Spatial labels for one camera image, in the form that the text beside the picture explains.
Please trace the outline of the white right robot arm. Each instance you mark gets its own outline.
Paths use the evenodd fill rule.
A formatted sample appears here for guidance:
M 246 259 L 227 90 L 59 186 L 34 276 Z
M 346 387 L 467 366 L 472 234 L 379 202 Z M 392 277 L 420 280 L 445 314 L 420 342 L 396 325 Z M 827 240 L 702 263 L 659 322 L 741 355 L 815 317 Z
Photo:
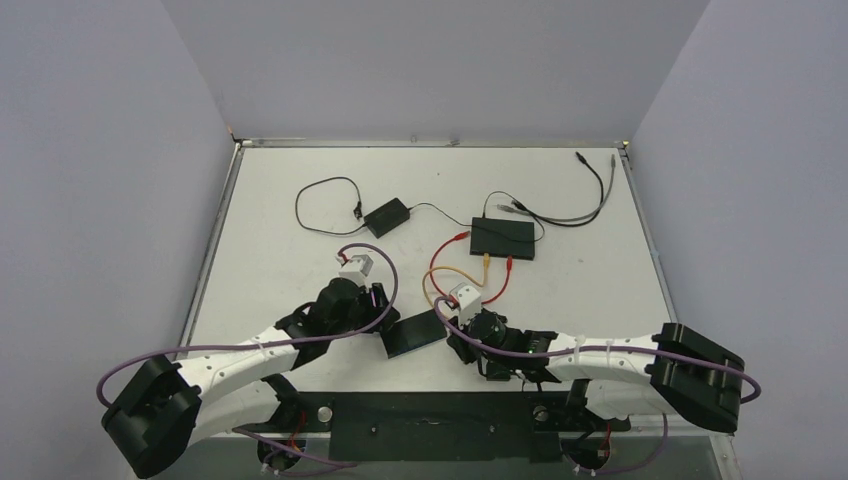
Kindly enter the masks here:
M 490 381 L 516 376 L 531 384 L 567 383 L 566 418 L 578 427 L 634 415 L 677 415 L 704 430 L 732 434 L 743 386 L 752 378 L 731 350 L 680 323 L 641 337 L 588 338 L 520 330 L 482 310 L 462 323 L 438 319 L 449 346 Z

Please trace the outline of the small black wall plug adapter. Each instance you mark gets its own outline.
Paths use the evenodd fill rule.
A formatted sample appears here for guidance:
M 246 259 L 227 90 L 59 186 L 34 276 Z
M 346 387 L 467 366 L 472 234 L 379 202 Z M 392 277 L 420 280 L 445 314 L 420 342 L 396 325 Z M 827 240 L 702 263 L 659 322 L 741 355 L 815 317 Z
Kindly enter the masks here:
M 487 381 L 505 382 L 512 378 L 512 370 L 492 360 L 486 360 L 483 365 L 483 375 Z

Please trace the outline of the black network switch box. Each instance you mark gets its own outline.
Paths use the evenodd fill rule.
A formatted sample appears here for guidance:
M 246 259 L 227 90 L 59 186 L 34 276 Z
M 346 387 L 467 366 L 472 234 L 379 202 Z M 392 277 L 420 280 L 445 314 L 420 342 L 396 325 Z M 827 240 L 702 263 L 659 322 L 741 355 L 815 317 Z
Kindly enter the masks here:
M 531 222 L 473 217 L 469 254 L 532 261 L 536 256 L 535 227 Z

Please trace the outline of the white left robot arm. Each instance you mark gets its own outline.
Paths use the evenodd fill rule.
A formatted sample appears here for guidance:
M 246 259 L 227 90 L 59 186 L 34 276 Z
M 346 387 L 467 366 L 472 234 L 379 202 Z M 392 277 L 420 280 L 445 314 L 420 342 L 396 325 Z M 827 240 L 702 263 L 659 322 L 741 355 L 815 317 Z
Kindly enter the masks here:
M 291 427 L 298 402 L 284 373 L 324 355 L 331 342 L 375 330 L 395 312 L 395 292 L 332 279 L 317 298 L 236 345 L 192 345 L 172 361 L 160 350 L 105 404 L 101 425 L 134 474 L 147 479 L 200 440 L 243 425 Z

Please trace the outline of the black ribbed power adapter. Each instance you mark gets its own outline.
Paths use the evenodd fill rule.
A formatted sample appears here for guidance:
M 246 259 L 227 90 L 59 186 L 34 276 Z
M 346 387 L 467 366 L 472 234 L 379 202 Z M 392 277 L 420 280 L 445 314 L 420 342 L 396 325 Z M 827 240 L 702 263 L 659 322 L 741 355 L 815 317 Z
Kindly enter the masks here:
M 446 336 L 446 329 L 433 310 L 399 320 L 380 333 L 388 359 L 394 359 L 439 342 Z

